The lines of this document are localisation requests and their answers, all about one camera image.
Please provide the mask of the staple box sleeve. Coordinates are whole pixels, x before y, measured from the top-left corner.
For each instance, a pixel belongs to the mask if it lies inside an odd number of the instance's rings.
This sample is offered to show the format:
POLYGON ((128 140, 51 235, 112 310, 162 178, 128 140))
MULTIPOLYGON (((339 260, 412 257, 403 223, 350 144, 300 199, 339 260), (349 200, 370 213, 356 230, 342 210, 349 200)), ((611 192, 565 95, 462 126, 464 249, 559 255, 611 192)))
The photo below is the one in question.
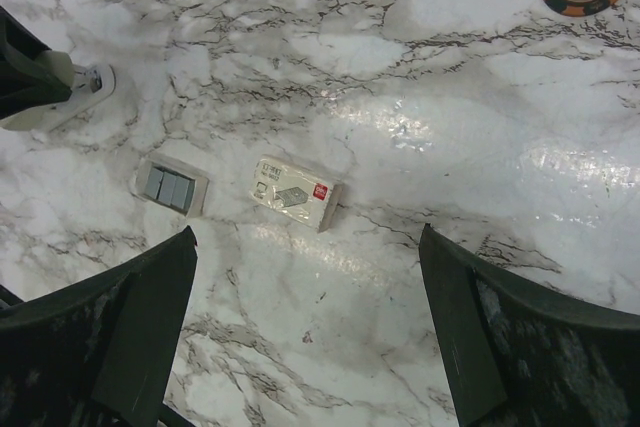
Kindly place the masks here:
POLYGON ((273 156, 257 162, 250 196, 316 232, 329 229, 344 185, 273 156))

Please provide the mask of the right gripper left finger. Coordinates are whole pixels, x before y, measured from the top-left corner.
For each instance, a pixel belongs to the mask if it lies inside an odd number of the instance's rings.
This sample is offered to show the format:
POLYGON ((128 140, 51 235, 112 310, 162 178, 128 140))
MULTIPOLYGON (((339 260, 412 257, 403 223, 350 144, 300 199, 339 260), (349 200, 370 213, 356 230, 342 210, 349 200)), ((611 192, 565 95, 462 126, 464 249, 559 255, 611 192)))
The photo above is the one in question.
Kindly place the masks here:
POLYGON ((4 426, 187 426, 165 401, 194 282, 191 228, 45 296, 1 290, 4 426))

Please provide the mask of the staple tray with staples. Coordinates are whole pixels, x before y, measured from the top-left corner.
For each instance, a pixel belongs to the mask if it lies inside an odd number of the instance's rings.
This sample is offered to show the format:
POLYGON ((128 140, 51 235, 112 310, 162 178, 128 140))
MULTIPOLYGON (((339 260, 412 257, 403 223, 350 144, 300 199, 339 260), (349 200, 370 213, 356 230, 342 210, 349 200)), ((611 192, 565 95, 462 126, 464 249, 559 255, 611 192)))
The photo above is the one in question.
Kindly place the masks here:
POLYGON ((208 186, 209 178, 201 169, 153 153, 139 165, 134 194, 186 218, 196 218, 203 213, 208 186))

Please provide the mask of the beige green stapler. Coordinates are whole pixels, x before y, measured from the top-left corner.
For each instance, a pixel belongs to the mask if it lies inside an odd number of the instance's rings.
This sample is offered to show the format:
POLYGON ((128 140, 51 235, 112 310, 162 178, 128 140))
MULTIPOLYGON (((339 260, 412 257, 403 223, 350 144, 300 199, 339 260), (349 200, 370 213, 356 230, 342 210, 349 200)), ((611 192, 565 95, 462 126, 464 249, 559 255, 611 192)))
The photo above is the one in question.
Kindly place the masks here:
POLYGON ((1 127, 51 131, 106 100, 115 87, 110 65, 75 65, 64 52, 43 51, 24 72, 3 62, 1 127))

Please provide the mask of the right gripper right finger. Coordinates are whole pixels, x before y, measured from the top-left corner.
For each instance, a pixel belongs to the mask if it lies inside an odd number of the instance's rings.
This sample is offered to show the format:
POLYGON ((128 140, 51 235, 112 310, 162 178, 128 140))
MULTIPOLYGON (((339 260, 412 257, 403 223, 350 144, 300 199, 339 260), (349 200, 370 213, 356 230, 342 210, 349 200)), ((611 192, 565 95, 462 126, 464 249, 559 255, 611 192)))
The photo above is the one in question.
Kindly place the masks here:
POLYGON ((637 315, 494 266, 431 226, 419 257, 459 425, 638 425, 637 315))

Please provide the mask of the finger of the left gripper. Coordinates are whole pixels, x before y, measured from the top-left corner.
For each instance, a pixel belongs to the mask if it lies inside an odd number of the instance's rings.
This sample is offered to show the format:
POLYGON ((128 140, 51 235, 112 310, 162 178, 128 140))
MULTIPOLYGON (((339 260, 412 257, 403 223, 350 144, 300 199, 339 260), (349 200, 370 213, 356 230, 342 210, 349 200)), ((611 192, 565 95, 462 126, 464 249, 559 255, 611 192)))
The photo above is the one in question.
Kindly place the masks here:
POLYGON ((67 101, 70 87, 36 58, 50 48, 1 8, 1 116, 67 101))

